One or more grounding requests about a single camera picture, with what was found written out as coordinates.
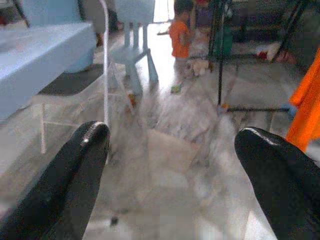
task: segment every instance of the white pole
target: white pole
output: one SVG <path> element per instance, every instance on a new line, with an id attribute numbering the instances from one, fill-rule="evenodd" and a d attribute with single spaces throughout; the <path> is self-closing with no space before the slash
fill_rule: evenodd
<path id="1" fill-rule="evenodd" d="M 99 0 L 104 10 L 105 30 L 103 34 L 103 85 L 104 85 L 104 99 L 103 99 L 103 112 L 104 122 L 109 127 L 108 115 L 108 38 L 109 38 L 109 15 L 108 8 L 105 0 Z"/>

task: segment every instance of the light blue table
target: light blue table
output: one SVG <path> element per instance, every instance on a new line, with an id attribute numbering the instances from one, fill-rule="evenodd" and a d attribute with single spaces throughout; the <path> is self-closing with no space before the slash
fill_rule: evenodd
<path id="1" fill-rule="evenodd" d="M 90 23 L 0 30 L 0 122 L 95 45 Z"/>

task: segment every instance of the tile floor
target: tile floor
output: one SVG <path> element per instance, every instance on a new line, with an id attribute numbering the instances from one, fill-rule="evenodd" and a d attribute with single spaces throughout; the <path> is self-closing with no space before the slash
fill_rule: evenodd
<path id="1" fill-rule="evenodd" d="M 239 128 L 255 126 L 281 136 L 290 121 L 282 113 L 217 114 L 218 71 L 185 80 L 179 94 L 170 94 L 179 76 L 174 71 L 171 41 L 149 27 L 149 46 L 159 75 L 148 81 L 147 60 L 137 65 L 143 95 L 132 116 L 121 97 L 110 97 L 111 161 L 83 239 L 110 240 L 273 240 L 264 216 L 234 151 Z M 112 36 L 111 48 L 123 41 Z M 95 62 L 102 62 L 102 49 Z M 124 66 L 117 65 L 125 76 Z M 241 65 L 224 68 L 223 100 L 230 104 L 281 105 L 299 84 L 294 67 Z M 48 151 L 40 153 L 38 106 L 13 114 L 0 126 L 0 211 L 19 197 L 26 184 L 68 140 L 74 127 L 48 125 Z M 79 122 L 103 120 L 103 100 L 78 106 L 48 106 L 50 118 Z M 119 223 L 109 226 L 110 217 Z"/>

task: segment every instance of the orange fabric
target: orange fabric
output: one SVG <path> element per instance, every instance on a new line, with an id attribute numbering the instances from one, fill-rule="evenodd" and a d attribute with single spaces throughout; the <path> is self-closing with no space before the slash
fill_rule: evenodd
<path id="1" fill-rule="evenodd" d="M 320 48 L 289 102 L 298 111 L 286 140 L 305 152 L 311 140 L 320 138 Z"/>
<path id="2" fill-rule="evenodd" d="M 182 45 L 179 42 L 179 36 L 181 34 L 189 36 L 188 27 L 182 21 L 173 22 L 169 29 L 169 35 L 172 41 L 172 56 L 176 58 L 187 58 L 189 57 L 190 44 Z"/>

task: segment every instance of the orange shirt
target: orange shirt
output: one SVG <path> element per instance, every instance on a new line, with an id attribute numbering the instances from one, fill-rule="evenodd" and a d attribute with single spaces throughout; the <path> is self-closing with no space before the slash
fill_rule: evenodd
<path id="1" fill-rule="evenodd" d="M 182 45 L 179 42 L 179 36 L 181 34 L 190 34 L 188 27 L 182 21 L 174 21 L 169 29 L 169 35 L 172 41 L 172 56 L 176 58 L 187 58 L 189 57 L 189 43 Z"/>

